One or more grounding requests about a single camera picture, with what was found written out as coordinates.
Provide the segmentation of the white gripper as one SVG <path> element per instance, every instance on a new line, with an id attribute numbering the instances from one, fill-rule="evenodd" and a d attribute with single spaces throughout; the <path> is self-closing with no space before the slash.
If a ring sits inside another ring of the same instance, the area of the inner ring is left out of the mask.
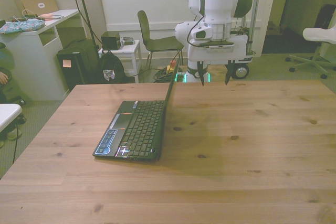
<path id="1" fill-rule="evenodd" d="M 197 70 L 202 86 L 207 81 L 207 63 L 227 63 L 225 84 L 229 83 L 234 72 L 235 61 L 243 60 L 246 57 L 247 35 L 231 35 L 226 41 L 215 41 L 214 45 L 205 47 L 188 46 L 188 60 L 198 61 Z"/>

